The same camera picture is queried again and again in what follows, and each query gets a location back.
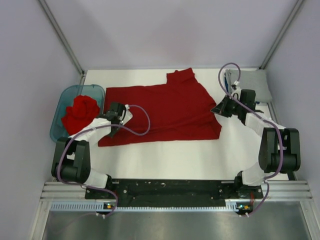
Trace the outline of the dark red t-shirt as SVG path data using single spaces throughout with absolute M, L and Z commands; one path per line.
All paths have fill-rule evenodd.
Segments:
M 165 84 L 107 88 L 104 108 L 112 102 L 130 105 L 133 118 L 126 126 L 148 133 L 137 136 L 120 129 L 114 138 L 103 137 L 99 147 L 219 139 L 222 126 L 211 113 L 216 102 L 196 80 L 193 69 L 176 70 L 166 79 Z

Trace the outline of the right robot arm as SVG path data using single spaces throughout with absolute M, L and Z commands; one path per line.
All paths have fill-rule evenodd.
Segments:
M 210 111 L 226 118 L 237 116 L 244 126 L 261 138 L 257 163 L 240 171 L 234 178 L 233 192 L 237 197 L 245 198 L 264 181 L 277 174 L 296 172 L 300 168 L 299 131 L 278 125 L 257 110 L 254 90 L 242 89 L 228 93 Z

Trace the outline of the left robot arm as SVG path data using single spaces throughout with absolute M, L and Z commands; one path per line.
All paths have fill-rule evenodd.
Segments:
M 79 132 L 60 137 L 55 145 L 51 175 L 60 182 L 96 188 L 102 198 L 109 198 L 114 191 L 112 177 L 92 168 L 91 148 L 103 137 L 115 134 L 132 119 L 129 105 L 111 103 L 105 114 L 100 114 Z

